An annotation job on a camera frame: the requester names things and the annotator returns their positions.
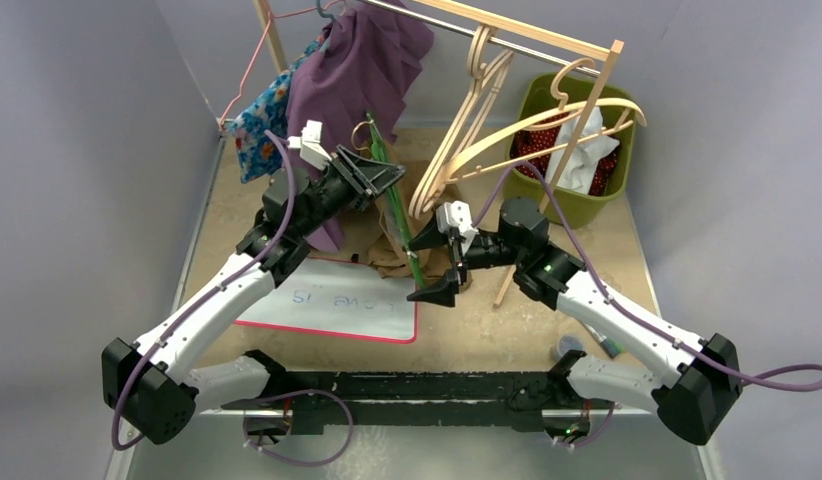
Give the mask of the green plastic hanger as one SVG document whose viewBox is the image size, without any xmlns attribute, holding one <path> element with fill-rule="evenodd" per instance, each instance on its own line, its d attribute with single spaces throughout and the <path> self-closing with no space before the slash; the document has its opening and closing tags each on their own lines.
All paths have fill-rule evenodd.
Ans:
<svg viewBox="0 0 822 480">
<path fill-rule="evenodd" d="M 366 120 L 369 125 L 371 139 L 371 154 L 374 160 L 391 164 L 388 158 L 385 141 L 376 125 L 375 118 L 370 110 L 367 110 Z M 406 265 L 409 267 L 418 287 L 425 285 L 424 277 L 420 269 L 419 261 L 415 253 L 408 250 L 408 242 L 412 239 L 409 225 L 404 213 L 398 183 L 395 183 L 387 190 L 387 197 L 391 206 L 392 217 L 396 229 L 398 230 L 398 242 L 405 255 Z"/>
</svg>

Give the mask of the tan garment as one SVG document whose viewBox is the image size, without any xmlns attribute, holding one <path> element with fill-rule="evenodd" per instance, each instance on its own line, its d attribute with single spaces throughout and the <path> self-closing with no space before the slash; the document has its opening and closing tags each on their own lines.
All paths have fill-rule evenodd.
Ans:
<svg viewBox="0 0 822 480">
<path fill-rule="evenodd" d="M 406 168 L 406 173 L 396 184 L 402 206 L 407 209 L 414 190 L 427 170 L 428 162 L 407 154 L 388 144 L 387 157 Z M 409 256 L 402 244 L 402 235 L 396 224 L 388 195 L 383 195 L 361 212 L 350 210 L 340 216 L 346 242 L 344 250 L 357 254 L 366 265 L 376 269 L 383 277 L 411 277 L 407 265 Z M 428 285 L 439 279 L 451 266 L 445 247 L 422 250 L 416 253 L 422 280 Z"/>
</svg>

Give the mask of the red polka dot skirt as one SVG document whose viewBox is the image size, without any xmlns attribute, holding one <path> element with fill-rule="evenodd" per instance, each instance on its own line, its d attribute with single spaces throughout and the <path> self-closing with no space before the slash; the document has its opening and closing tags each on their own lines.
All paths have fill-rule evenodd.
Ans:
<svg viewBox="0 0 822 480">
<path fill-rule="evenodd" d="M 554 143 L 560 126 L 561 125 L 546 130 L 518 132 L 515 136 L 510 155 L 512 158 L 521 157 L 555 147 Z M 607 180 L 604 176 L 610 175 L 616 167 L 619 146 L 612 154 L 600 160 L 588 195 L 600 196 L 603 194 L 605 189 L 604 182 Z M 534 164 L 536 168 L 545 175 L 550 156 L 551 153 L 529 159 L 528 161 Z"/>
</svg>

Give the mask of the white garment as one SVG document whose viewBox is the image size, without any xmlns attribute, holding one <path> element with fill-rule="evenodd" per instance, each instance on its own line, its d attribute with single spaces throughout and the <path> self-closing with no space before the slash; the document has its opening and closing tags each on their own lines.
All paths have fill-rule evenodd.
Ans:
<svg viewBox="0 0 822 480">
<path fill-rule="evenodd" d="M 560 126 L 554 146 L 567 146 L 578 120 L 578 118 L 575 118 Z M 603 126 L 601 110 L 599 107 L 594 107 L 581 132 L 581 138 L 599 133 Z M 576 145 L 559 177 L 557 187 L 588 194 L 600 160 L 612 154 L 619 144 L 619 140 L 607 135 L 601 135 Z M 553 179 L 563 154 L 564 149 L 551 153 L 547 172 L 545 173 L 545 181 Z"/>
</svg>

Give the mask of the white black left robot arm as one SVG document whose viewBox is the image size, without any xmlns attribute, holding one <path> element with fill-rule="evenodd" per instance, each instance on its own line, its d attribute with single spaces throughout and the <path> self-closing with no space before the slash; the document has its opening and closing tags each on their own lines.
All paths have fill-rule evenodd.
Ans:
<svg viewBox="0 0 822 480">
<path fill-rule="evenodd" d="M 104 401 L 113 410 L 118 451 L 143 439 L 160 445 L 202 409 L 250 399 L 271 409 L 285 382 L 256 355 L 218 365 L 208 377 L 194 365 L 249 307 L 284 283 L 310 253 L 308 237 L 346 208 L 366 209 L 394 186 L 405 167 L 363 158 L 339 146 L 318 179 L 290 159 L 262 196 L 252 228 L 220 271 L 159 325 L 102 351 Z"/>
</svg>

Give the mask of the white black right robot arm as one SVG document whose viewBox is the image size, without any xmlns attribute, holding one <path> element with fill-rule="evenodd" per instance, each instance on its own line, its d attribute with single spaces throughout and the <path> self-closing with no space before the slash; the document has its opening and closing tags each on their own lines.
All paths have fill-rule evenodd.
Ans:
<svg viewBox="0 0 822 480">
<path fill-rule="evenodd" d="M 739 365 L 733 342 L 674 326 L 595 279 L 585 261 L 550 241 L 549 220 L 531 199 L 506 200 L 495 232 L 474 227 L 464 202 L 440 205 L 408 248 L 441 246 L 451 267 L 409 300 L 452 307 L 469 271 L 512 265 L 526 297 L 596 329 L 639 360 L 618 365 L 584 352 L 565 354 L 548 381 L 560 406 L 616 402 L 653 413 L 677 437 L 705 445 L 742 393 L 740 380 L 724 371 Z"/>
</svg>

